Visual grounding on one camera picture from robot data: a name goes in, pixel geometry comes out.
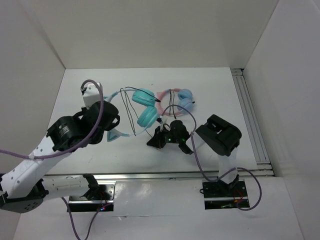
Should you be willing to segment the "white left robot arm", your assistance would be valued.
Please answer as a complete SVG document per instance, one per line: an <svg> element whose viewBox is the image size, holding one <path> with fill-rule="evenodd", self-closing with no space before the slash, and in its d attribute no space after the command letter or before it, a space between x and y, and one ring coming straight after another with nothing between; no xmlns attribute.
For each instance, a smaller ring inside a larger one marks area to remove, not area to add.
<svg viewBox="0 0 320 240"><path fill-rule="evenodd" d="M65 196L87 200L105 200L105 188L91 173L76 177L45 175L61 160L70 156L82 140L84 148L96 145L104 133L120 123L119 110L111 103L94 103L73 116L60 117L48 130L36 149L13 170L0 176L0 208L14 213L27 213L44 201Z"/></svg>

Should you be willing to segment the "teal cat-ear headphones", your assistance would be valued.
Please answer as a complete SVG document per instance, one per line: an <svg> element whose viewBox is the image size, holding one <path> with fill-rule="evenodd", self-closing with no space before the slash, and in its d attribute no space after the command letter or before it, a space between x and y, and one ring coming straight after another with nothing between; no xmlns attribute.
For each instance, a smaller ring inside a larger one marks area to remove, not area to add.
<svg viewBox="0 0 320 240"><path fill-rule="evenodd" d="M156 108L156 103L160 100L148 89L126 86L109 96L105 96L104 100L110 103L116 96L122 98L131 132L125 133L113 128L107 133L108 142L120 137L138 136L150 128L160 117Z"/></svg>

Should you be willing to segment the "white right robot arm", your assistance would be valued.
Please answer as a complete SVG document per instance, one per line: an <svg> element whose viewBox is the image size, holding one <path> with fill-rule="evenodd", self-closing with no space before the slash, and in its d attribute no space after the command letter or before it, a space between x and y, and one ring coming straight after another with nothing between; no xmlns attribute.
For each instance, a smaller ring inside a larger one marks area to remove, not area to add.
<svg viewBox="0 0 320 240"><path fill-rule="evenodd" d="M239 146L241 131L218 115L211 115L206 123L195 131L188 132L181 120L158 126L147 146L162 149L166 144L177 144L187 155L195 155L196 149L209 146L219 156L218 190L223 196L230 196L239 181L238 170L227 158Z"/></svg>

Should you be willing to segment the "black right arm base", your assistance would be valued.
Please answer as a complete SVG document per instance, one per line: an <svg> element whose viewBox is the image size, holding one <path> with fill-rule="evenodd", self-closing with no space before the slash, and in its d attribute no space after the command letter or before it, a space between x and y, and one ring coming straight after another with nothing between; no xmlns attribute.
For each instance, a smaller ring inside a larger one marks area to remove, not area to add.
<svg viewBox="0 0 320 240"><path fill-rule="evenodd" d="M239 181L231 190L223 190L217 182L203 182L199 190L204 197L206 210L217 209L248 209L250 202L244 181Z"/></svg>

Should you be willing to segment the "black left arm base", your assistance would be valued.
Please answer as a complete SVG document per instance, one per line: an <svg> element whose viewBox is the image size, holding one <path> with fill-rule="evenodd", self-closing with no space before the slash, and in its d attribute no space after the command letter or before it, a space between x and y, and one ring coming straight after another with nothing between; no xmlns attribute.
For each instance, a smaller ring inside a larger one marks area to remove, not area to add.
<svg viewBox="0 0 320 240"><path fill-rule="evenodd" d="M98 192L94 196L69 196L68 206L72 213L113 212L116 190L115 180L98 180Z"/></svg>

